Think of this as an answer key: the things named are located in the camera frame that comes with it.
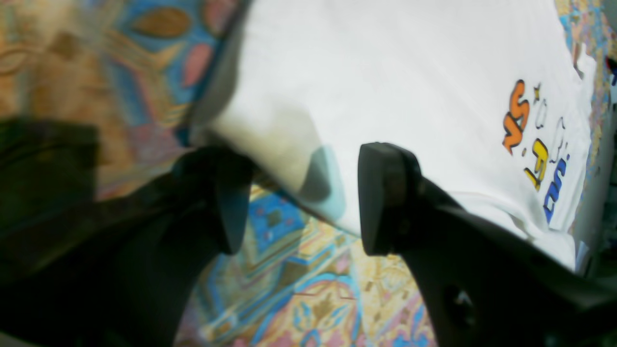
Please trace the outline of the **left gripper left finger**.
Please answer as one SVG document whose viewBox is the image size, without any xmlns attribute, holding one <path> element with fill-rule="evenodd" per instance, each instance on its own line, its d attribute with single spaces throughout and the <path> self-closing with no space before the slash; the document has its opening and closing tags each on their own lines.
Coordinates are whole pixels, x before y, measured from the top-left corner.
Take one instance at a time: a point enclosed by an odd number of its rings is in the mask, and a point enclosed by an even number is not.
<svg viewBox="0 0 617 347">
<path fill-rule="evenodd" d="M 34 347 L 172 347 L 201 272 L 240 250 L 253 163 L 183 154 L 96 202 L 92 125 L 1 121 L 1 334 Z"/>
</svg>

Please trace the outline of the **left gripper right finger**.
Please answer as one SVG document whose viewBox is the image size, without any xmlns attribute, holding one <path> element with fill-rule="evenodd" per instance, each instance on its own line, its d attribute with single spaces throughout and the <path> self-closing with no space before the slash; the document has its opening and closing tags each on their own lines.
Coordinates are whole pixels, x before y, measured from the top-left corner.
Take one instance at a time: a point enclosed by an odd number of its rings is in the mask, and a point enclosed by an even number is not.
<svg viewBox="0 0 617 347">
<path fill-rule="evenodd" d="M 358 192 L 364 252 L 403 259 L 439 346 L 616 345 L 615 290 L 465 211 L 412 152 L 363 144 Z"/>
</svg>

